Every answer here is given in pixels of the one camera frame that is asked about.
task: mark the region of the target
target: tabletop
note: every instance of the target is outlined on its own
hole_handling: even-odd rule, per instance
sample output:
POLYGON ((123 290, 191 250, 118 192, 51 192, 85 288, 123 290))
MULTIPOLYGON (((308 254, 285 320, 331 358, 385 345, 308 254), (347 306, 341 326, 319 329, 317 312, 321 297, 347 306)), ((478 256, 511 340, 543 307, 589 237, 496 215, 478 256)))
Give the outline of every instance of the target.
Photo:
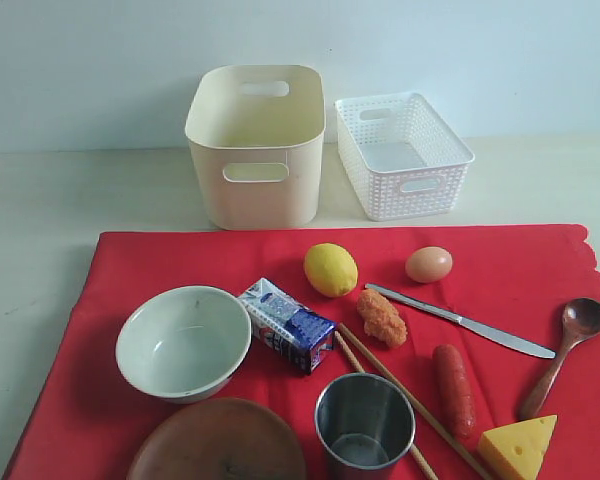
MULTIPOLYGON (((308 228, 580 223, 600 270, 600 135, 466 140, 476 154, 455 209, 368 220, 325 146, 308 228)), ((44 384, 98 236, 208 231, 188 150, 0 154, 0 477, 44 384)))

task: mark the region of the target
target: butter knife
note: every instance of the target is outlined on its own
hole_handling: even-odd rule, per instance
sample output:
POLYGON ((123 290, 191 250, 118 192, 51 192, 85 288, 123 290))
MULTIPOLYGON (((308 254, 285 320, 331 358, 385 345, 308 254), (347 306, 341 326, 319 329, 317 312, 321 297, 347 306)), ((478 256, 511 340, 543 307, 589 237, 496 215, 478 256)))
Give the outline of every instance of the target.
POLYGON ((516 337, 515 335, 511 335, 510 333, 503 332, 502 330, 498 330, 497 328, 490 327, 483 323, 476 322, 475 320, 463 317, 457 313, 449 312, 434 305, 421 302, 413 297, 407 297, 406 295, 402 295, 394 292, 393 290, 389 290, 388 288, 384 288, 373 283, 367 283, 366 287, 372 288, 382 296, 391 300, 395 300, 396 302, 404 303, 410 307, 414 307, 418 310, 422 310, 424 312, 444 318, 445 320, 449 320, 456 325, 460 325, 461 327, 471 330, 473 333, 477 333, 478 335, 481 335, 492 342, 499 343, 500 345, 504 345, 512 350, 517 350, 518 352, 540 358, 554 358, 556 356, 554 351, 549 350, 542 345, 538 345, 537 343, 516 337))

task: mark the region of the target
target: brown plate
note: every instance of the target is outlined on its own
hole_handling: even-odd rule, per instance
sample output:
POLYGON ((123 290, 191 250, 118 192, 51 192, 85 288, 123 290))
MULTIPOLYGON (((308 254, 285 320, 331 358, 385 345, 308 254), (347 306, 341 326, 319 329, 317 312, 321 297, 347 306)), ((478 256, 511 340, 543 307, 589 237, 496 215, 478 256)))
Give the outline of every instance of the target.
POLYGON ((271 410, 239 398, 185 407, 144 442, 128 480, 305 480, 296 434, 271 410))

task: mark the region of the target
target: cheese wedge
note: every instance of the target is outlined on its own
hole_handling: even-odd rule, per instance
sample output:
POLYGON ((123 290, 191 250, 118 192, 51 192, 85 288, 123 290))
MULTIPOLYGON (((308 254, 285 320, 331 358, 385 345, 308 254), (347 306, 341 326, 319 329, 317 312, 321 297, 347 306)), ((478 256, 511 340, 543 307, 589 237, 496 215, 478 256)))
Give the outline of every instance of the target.
POLYGON ((550 415, 487 430, 478 453, 502 480, 535 480, 557 419, 550 415))

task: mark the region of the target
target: plastic storage bin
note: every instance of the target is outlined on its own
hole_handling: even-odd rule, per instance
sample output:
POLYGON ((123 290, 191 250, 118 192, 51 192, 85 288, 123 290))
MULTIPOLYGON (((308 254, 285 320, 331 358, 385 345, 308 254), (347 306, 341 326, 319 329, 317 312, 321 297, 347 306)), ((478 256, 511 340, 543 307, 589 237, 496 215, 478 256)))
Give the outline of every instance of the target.
POLYGON ((207 73, 185 134, 210 220, 257 230, 313 219, 324 129, 322 80, 311 68, 233 65, 207 73))
POLYGON ((450 211, 474 154, 418 93, 336 102, 338 152, 367 216, 450 211))

